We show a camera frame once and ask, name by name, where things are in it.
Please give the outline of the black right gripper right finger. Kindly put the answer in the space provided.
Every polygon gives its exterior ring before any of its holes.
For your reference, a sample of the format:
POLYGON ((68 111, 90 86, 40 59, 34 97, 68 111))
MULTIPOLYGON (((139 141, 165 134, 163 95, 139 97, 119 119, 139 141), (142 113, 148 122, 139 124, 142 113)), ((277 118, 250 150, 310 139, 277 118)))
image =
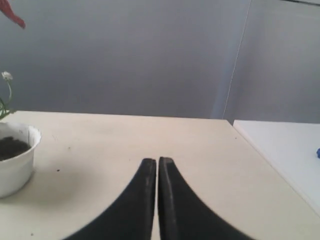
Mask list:
POLYGON ((162 240, 250 240, 192 190, 174 160, 158 162, 158 221, 162 240))

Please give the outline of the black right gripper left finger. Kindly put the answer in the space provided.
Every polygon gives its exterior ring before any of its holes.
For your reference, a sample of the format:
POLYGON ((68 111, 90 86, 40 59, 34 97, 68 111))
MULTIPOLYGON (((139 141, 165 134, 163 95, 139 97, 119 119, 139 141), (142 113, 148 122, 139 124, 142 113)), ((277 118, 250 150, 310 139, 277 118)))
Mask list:
POLYGON ((119 197, 96 219, 67 240, 150 240, 152 236, 157 163, 144 158, 119 197))

